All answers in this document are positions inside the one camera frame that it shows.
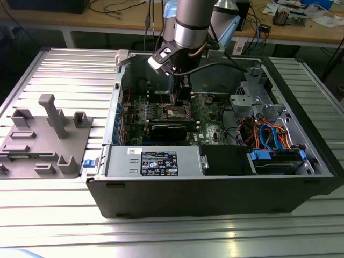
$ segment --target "black cable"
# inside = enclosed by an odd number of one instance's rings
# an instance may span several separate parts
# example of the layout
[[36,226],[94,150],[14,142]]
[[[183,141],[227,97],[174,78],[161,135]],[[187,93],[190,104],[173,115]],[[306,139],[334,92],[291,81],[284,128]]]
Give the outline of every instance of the black cable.
[[332,57],[331,55],[329,55],[328,53],[325,52],[325,49],[324,49],[324,48],[320,47],[320,50],[321,50],[325,55],[327,55],[329,58]]
[[225,125],[224,125],[224,113],[225,113],[225,107],[227,105],[227,103],[230,102],[230,101],[227,101],[225,104],[224,104],[224,108],[222,109],[222,113],[221,113],[221,124],[222,124],[222,127],[226,130],[227,132],[227,135],[229,135],[234,141],[236,141],[238,144],[242,145],[242,143],[236,138],[234,137],[233,135],[231,135],[228,130],[229,129],[226,129],[225,128]]
[[120,11],[124,11],[124,10],[127,10],[127,9],[129,9],[129,8],[133,8],[133,7],[135,7],[135,6],[139,6],[139,5],[142,5],[142,4],[145,4],[145,3],[146,3],[146,1],[143,1],[142,3],[135,4],[135,5],[131,5],[131,6],[128,6],[128,7],[126,7],[126,8],[122,8],[122,9],[115,10],[115,11],[98,11],[98,10],[92,8],[92,4],[93,4],[94,2],[96,2],[96,1],[98,1],[98,0],[92,0],[92,2],[90,2],[89,8],[90,8],[93,12],[98,12],[98,13],[114,13],[114,12],[120,12]]
[[257,31],[256,28],[254,28],[253,30],[255,31],[254,37],[252,37],[252,40],[251,40],[251,42],[249,43],[248,47],[244,46],[245,50],[242,52],[243,55],[246,53],[247,50],[249,50],[249,51],[248,51],[248,54],[249,54],[249,52],[251,51],[251,45],[252,45],[252,43],[253,43],[253,40],[256,38],[256,36],[257,36],[257,34],[258,34],[258,31]]
[[4,9],[4,11],[5,11],[5,13],[11,18],[11,20],[13,20],[25,33],[26,33],[26,35],[28,35],[28,37],[39,47],[39,48],[41,48],[41,45],[40,44],[38,44],[38,42],[37,41],[35,41],[34,39],[33,39],[33,37],[31,37],[31,35],[17,22],[17,20],[16,19],[14,19],[13,18],[13,16],[11,16],[10,15],[10,13],[7,11],[7,9],[5,8],[5,5],[4,5],[4,3],[2,2],[2,1],[0,1],[0,4],[1,4],[1,6],[2,6],[2,8]]
[[334,54],[334,52],[332,52],[332,51],[326,49],[325,47],[321,47],[321,49],[322,49],[322,50],[325,50],[326,52],[328,52],[328,53],[330,53],[330,54],[332,54],[332,55]]
[[147,31],[148,31],[148,29],[145,29],[145,35],[144,35],[144,51],[146,50],[146,37],[147,37]]
[[328,66],[327,72],[325,76],[322,77],[322,80],[326,80],[327,77],[331,74],[333,69],[340,63],[340,61],[344,58],[344,48],[342,51],[338,54],[338,56],[333,60],[333,62]]
[[145,20],[145,36],[144,36],[144,51],[146,50],[146,37],[147,37],[147,32],[148,29],[151,27],[151,5],[152,5],[152,0],[149,0],[149,6],[148,6],[148,12],[146,15],[146,20]]
[[[210,23],[210,30],[211,30],[211,33],[213,34],[214,36],[214,39],[216,40],[216,42],[219,42],[217,36],[216,36],[216,33],[215,33],[215,30],[214,30],[214,27],[213,25]],[[226,52],[226,50],[224,50],[224,54],[225,56],[236,66],[236,68],[240,71],[243,71],[244,73],[247,72],[246,69],[242,68],[240,65],[238,65],[237,62],[234,61],[234,59]]]
[[327,63],[326,68],[324,69],[324,73],[322,74],[322,77],[321,77],[323,81],[326,80],[326,78],[329,76],[329,74],[331,72],[330,69],[329,69],[330,66],[331,66],[331,62],[332,62],[333,58],[335,57],[335,55],[337,54],[337,52],[339,51],[339,49],[342,46],[343,42],[344,42],[344,37],[343,37],[342,41],[340,42],[338,48],[334,52],[333,56],[331,57],[331,59]]
[[153,16],[153,20],[152,20],[152,22],[153,22],[153,41],[152,41],[152,51],[154,51],[154,22],[155,22],[155,15],[154,15],[154,0],[152,0],[152,16]]
[[159,40],[160,40],[160,37],[164,31],[164,28],[165,28],[165,21],[164,21],[164,17],[163,17],[163,0],[161,0],[161,19],[162,19],[162,30],[161,32],[159,33],[159,36],[157,37],[157,40],[156,40],[156,44],[155,44],[155,51],[157,51],[158,49],[158,46],[159,46]]
[[216,40],[216,42],[219,42],[217,36],[216,36],[216,33],[215,33],[215,30],[214,30],[214,27],[213,25],[210,23],[210,30],[211,30],[211,33],[213,34],[214,36],[214,40]]
[[212,87],[207,91],[207,93],[210,93],[210,91],[211,91],[213,88],[216,88],[216,87],[221,87],[221,88],[223,88],[225,91],[227,91],[229,94],[231,94],[231,93],[228,91],[228,89],[227,89],[225,86],[221,85],[221,84],[216,84],[216,85],[212,86]]
[[175,76],[189,75],[189,74],[193,74],[193,73],[195,73],[195,72],[197,72],[197,71],[203,70],[204,68],[207,68],[207,67],[210,67],[210,66],[229,66],[229,67],[232,67],[232,68],[234,68],[234,69],[243,71],[243,70],[239,69],[239,67],[236,67],[235,65],[230,64],[230,63],[215,62],[215,63],[208,63],[208,64],[205,64],[204,66],[197,67],[196,69],[191,70],[191,71],[187,71],[187,72],[185,72],[185,73],[172,73],[172,75],[175,75]]
[[235,65],[237,70],[247,73],[247,70],[245,68],[242,68],[240,65],[238,65],[238,63],[227,53],[226,50],[224,51],[224,54]]
[[[251,20],[251,21],[255,22],[256,25],[257,25],[257,28],[260,28],[260,26],[261,26],[261,21],[260,21],[260,19],[257,17],[256,12],[255,12],[254,9],[252,8],[252,5],[250,5],[250,8],[251,8],[252,11],[253,11],[253,15],[250,14],[250,13],[248,13],[247,15],[250,15],[250,16],[254,17],[256,21],[254,21],[254,20],[252,20],[252,19],[250,19],[250,18],[246,18],[246,20],[248,20],[248,21]],[[243,54],[245,54],[246,51],[247,51],[248,49],[251,48],[251,45],[252,45],[252,43],[253,43],[253,40],[256,38],[257,34],[258,34],[258,31],[255,30],[255,35],[254,35],[254,37],[252,38],[252,40],[251,40],[250,44],[248,45],[248,47],[245,47],[246,49],[244,50]]]
[[24,60],[20,55],[18,55],[18,58],[21,60],[21,61],[24,61],[26,63],[31,63],[32,60],[34,59],[32,56],[30,56],[29,54],[27,54],[26,52],[24,51],[21,51],[18,46],[14,46],[12,43],[13,43],[13,40],[10,39],[5,33],[3,33],[2,31],[0,31],[0,35],[2,35],[2,37],[4,39],[6,39],[8,41],[8,43],[10,44],[10,47],[12,48],[12,50],[14,52],[17,52],[17,53],[22,53],[22,54],[25,54],[29,59],[27,60]]

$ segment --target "blue tab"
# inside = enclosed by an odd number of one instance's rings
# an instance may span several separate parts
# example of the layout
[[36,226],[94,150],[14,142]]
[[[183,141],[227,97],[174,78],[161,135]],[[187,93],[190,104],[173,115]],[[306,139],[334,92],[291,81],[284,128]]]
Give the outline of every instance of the blue tab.
[[304,152],[304,150],[300,150],[300,156],[301,156],[301,158],[303,159],[303,160],[306,160],[307,159],[307,155],[306,155],[306,153]]
[[95,166],[94,160],[84,160],[84,163],[82,164],[82,167],[84,168],[94,168]]
[[271,160],[270,153],[267,150],[253,150],[250,156],[252,160]]

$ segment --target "metal bracket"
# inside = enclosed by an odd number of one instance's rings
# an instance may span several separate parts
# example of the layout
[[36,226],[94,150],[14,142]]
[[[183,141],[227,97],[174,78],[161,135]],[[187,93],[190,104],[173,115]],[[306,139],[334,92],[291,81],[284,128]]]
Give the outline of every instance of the metal bracket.
[[129,50],[118,50],[117,54],[114,58],[115,62],[116,62],[116,66],[119,65],[119,63],[121,63],[123,60],[127,59],[129,57]]

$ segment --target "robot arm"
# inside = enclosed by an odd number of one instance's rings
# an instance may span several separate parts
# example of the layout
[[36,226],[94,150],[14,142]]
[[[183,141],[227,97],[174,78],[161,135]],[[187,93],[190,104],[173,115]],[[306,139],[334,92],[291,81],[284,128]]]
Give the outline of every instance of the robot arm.
[[167,74],[196,68],[200,55],[193,54],[205,46],[215,4],[216,0],[178,0],[173,40],[149,58],[150,66]]

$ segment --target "warning label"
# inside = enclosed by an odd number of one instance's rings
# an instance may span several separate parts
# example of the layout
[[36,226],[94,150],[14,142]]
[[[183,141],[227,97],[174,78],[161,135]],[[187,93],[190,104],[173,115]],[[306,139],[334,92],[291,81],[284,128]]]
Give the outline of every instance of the warning label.
[[142,176],[177,176],[176,152],[141,152]]

